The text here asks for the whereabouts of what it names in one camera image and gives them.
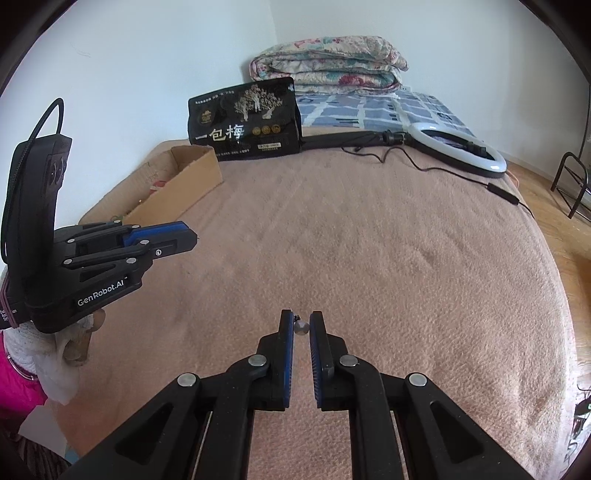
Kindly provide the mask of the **left gloved hand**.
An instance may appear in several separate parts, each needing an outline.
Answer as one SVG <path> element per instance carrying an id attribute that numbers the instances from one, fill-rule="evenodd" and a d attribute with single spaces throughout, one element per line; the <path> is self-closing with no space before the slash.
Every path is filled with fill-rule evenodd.
<path id="1" fill-rule="evenodd" d="M 67 405 L 79 388 L 79 369 L 88 361 L 92 334 L 104 324 L 103 309 L 65 329 L 46 334 L 32 321 L 2 332 L 8 365 L 19 378 L 39 384 L 52 401 Z"/>

